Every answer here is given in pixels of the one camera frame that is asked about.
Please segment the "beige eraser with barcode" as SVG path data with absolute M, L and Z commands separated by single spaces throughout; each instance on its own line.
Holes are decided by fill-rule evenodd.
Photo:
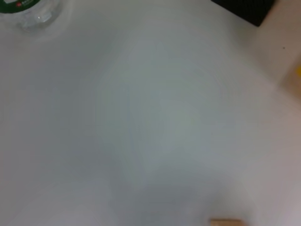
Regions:
M 239 219 L 222 219 L 213 218 L 209 220 L 210 226 L 245 226 L 244 222 Z

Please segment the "clear green-label water bottle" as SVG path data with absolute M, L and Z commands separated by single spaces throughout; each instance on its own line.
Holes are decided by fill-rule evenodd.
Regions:
M 52 24 L 62 11 L 62 0 L 0 0 L 0 23 L 24 32 Z

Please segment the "black mesh pen holder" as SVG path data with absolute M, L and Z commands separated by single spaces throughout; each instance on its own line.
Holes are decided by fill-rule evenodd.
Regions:
M 276 0 L 211 0 L 215 4 L 259 27 Z

